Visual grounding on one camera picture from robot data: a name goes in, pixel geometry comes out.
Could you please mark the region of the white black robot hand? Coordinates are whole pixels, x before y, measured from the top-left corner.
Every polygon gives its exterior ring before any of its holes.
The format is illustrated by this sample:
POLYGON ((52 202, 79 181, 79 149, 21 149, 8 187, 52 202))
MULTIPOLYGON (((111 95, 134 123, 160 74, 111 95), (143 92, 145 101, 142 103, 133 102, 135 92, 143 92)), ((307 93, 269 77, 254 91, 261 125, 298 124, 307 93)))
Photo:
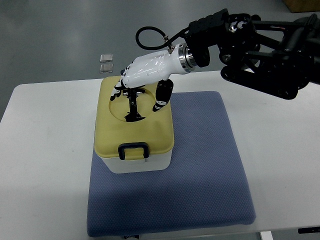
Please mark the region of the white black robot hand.
POLYGON ((196 66, 196 61, 186 43, 177 44, 172 53, 162 50, 137 57, 120 72, 120 80, 114 86, 110 100, 118 98, 121 91, 126 89, 158 83, 156 101, 152 109, 157 112, 170 101, 173 83, 169 77, 172 74, 190 73, 196 66))

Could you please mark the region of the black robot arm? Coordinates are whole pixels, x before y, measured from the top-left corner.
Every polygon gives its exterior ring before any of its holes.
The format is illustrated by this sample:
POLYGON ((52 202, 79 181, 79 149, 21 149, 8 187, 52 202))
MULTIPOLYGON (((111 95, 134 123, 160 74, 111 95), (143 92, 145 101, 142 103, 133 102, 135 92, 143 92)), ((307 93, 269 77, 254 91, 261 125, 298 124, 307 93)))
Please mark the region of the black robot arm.
POLYGON ((320 20, 263 21, 222 9, 189 24, 184 40, 198 67, 217 46, 223 79, 285 100, 320 82, 320 20))

